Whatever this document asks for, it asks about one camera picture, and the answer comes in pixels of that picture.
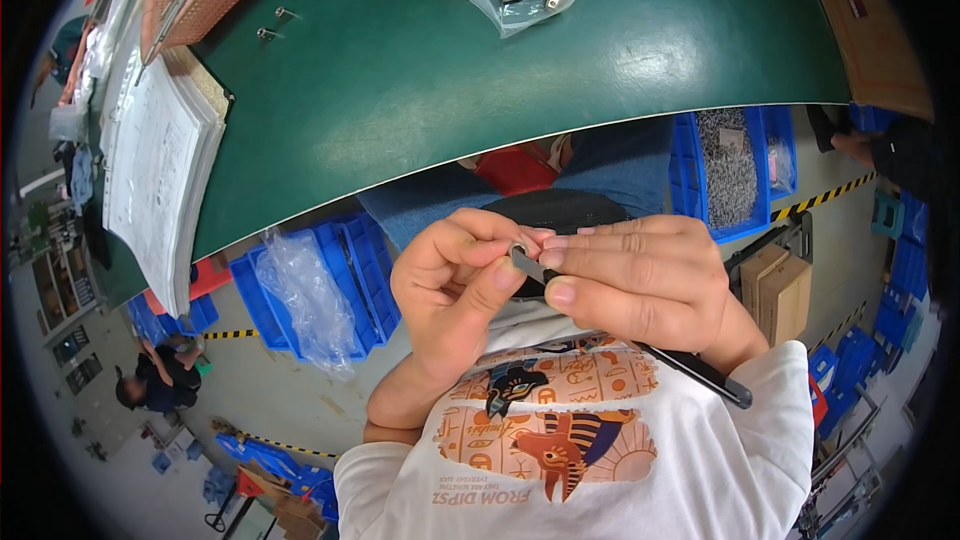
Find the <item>white cloth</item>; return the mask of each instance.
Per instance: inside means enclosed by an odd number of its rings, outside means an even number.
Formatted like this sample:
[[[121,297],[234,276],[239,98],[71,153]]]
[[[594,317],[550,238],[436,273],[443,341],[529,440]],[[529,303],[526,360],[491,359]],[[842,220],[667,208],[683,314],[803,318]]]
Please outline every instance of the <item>white cloth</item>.
[[[504,361],[534,387],[488,419]],[[753,395],[741,410],[619,342],[484,356],[416,446],[343,455],[341,537],[782,540],[810,492],[807,371],[797,341],[743,363],[730,376]]]

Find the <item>green workbench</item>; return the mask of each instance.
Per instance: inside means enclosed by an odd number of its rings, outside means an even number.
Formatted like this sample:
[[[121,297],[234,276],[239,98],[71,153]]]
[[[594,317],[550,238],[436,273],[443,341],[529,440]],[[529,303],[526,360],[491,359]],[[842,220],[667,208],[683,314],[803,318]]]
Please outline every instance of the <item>green workbench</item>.
[[[279,6],[298,17],[278,26]],[[257,38],[261,27],[282,38]],[[848,102],[819,0],[577,0],[506,40],[466,0],[242,0],[195,45],[236,101],[200,259],[402,175],[558,132],[707,107]],[[126,247],[111,304],[145,288]]]

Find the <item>stool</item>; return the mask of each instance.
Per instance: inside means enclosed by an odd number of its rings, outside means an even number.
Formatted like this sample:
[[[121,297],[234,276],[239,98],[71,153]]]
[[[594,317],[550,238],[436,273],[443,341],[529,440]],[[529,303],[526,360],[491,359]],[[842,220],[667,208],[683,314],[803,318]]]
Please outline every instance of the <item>stool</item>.
[[[873,222],[870,231],[897,239],[904,231],[904,203],[881,191],[873,195]]]

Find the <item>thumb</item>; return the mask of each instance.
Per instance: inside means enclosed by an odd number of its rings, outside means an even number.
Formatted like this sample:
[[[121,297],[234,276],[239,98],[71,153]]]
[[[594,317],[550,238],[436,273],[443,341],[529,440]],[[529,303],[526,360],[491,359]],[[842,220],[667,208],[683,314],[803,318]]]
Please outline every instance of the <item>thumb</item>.
[[[510,257],[500,257],[490,263],[466,285],[448,314],[454,326],[486,329],[490,320],[523,286],[526,274],[514,267]]]

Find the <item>person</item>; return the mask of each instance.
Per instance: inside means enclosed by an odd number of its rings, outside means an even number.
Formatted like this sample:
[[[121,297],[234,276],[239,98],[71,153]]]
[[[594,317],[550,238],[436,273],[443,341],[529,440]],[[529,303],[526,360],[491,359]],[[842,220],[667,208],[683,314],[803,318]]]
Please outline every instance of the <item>person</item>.
[[[37,100],[37,92],[47,78],[54,78],[55,82],[63,86],[60,96],[61,106],[70,102],[73,90],[77,86],[78,72],[73,66],[77,54],[82,54],[86,48],[87,34],[93,27],[92,20],[86,15],[72,18],[56,30],[54,42],[50,49],[40,58],[40,70],[33,80],[33,92],[30,95],[30,107]]]
[[[203,352],[200,345],[177,352],[172,346],[154,345],[143,338],[136,339],[136,370],[123,377],[117,367],[116,396],[121,405],[130,409],[144,409],[169,414],[177,407],[193,407],[200,390],[200,372],[194,368]]]
[[[390,288],[411,353],[336,465],[343,538],[786,537],[810,492],[807,350],[768,348],[706,225],[659,212],[671,130],[664,117],[574,134],[555,190],[613,197],[628,217],[572,233],[497,212],[485,201],[524,195],[449,167],[452,185],[361,193],[402,243]],[[542,301],[513,300],[526,276],[512,243],[560,274]],[[644,344],[699,353],[752,406]]]

